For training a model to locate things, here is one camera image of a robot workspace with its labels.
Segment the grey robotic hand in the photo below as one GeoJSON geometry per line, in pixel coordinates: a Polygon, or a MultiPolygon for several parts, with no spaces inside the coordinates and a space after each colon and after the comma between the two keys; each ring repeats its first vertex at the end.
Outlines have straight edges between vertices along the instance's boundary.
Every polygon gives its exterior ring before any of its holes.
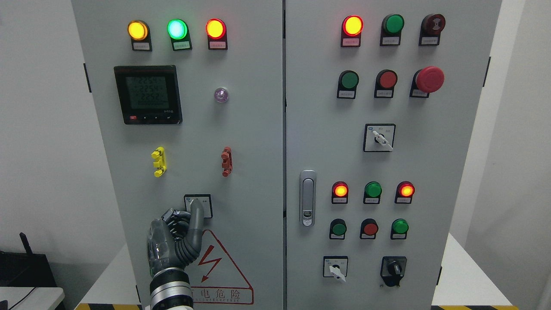
{"type": "Polygon", "coordinates": [[[193,263],[201,252],[203,226],[204,208],[199,199],[191,201],[190,212],[170,208],[153,220],[147,239],[150,275],[193,263]]]}

